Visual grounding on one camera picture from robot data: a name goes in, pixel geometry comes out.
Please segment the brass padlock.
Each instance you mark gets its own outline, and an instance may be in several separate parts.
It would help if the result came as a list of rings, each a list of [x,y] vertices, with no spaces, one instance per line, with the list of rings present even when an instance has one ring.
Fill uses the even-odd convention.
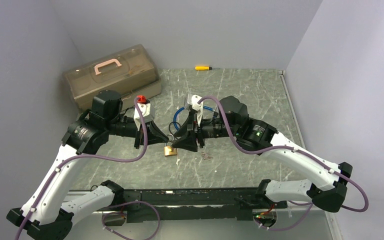
[[[172,156],[177,156],[178,155],[178,150],[174,147],[172,147],[171,143],[175,139],[174,135],[172,133],[169,133],[167,135],[168,141],[164,144],[164,156],[165,157],[172,157]]]

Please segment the silver key bunch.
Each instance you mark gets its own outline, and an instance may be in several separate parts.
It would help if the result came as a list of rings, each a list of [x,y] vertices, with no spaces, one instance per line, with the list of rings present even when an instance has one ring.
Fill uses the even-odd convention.
[[[203,160],[210,160],[210,159],[212,159],[212,156],[209,153],[201,152],[200,154],[201,154],[201,158]]]

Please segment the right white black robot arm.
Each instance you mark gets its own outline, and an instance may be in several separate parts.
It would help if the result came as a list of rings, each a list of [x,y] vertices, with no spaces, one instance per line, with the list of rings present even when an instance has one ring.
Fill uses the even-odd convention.
[[[204,147],[206,139],[226,138],[232,133],[234,142],[244,151],[277,160],[305,176],[304,180],[287,182],[262,180],[255,194],[260,207],[300,201],[331,213],[342,208],[353,170],[350,164],[336,164],[313,156],[274,126],[251,118],[247,106],[234,96],[225,97],[219,103],[223,109],[211,119],[204,119],[202,98],[189,95],[184,101],[188,117],[175,133],[172,146],[197,152]]]

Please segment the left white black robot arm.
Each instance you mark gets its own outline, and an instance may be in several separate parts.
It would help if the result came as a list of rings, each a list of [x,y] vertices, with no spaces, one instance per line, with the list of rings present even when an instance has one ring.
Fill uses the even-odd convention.
[[[91,159],[98,159],[110,136],[134,139],[134,148],[145,153],[148,145],[168,143],[169,137],[154,123],[154,109],[143,96],[134,100],[134,116],[121,114],[122,96],[100,91],[90,109],[69,125],[57,156],[31,198],[6,218],[35,240],[62,240],[80,220],[101,209],[117,210],[134,204],[123,187],[106,180],[96,189],[65,201],[72,183]]]

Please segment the yellow handled screwdriver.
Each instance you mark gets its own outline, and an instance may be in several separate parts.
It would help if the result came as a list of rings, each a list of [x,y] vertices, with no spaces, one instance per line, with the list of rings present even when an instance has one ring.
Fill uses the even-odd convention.
[[[213,68],[211,66],[196,66],[194,69],[196,71],[210,71]]]

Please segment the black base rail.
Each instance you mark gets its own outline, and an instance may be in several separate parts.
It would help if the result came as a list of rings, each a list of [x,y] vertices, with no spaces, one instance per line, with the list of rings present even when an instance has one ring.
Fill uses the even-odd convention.
[[[123,211],[128,223],[144,221],[236,219],[251,221],[260,212],[286,209],[268,202],[255,187],[126,189],[103,211]]]

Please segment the aluminium frame rail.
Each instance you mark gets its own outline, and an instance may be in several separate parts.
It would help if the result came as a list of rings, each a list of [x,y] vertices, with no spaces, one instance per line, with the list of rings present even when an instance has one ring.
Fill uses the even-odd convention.
[[[289,201],[309,202],[334,213],[342,206],[347,192],[345,176],[352,167],[312,155],[275,127],[251,118],[248,107],[234,96],[218,100],[215,113],[207,119],[203,118],[202,98],[187,96],[187,119],[171,136],[156,126],[154,107],[145,96],[133,99],[133,117],[121,112],[124,101],[114,90],[94,96],[91,108],[68,127],[36,192],[21,208],[12,209],[8,220],[35,240],[62,240],[80,220],[101,209],[126,210],[124,218],[131,223],[235,218],[271,227],[276,219],[274,209],[286,208]],[[264,179],[258,187],[174,190],[125,190],[106,180],[95,190],[65,201],[74,178],[111,135],[133,138],[135,148],[166,144],[190,152],[204,147],[207,139],[232,137],[242,151],[274,158],[305,178]]]

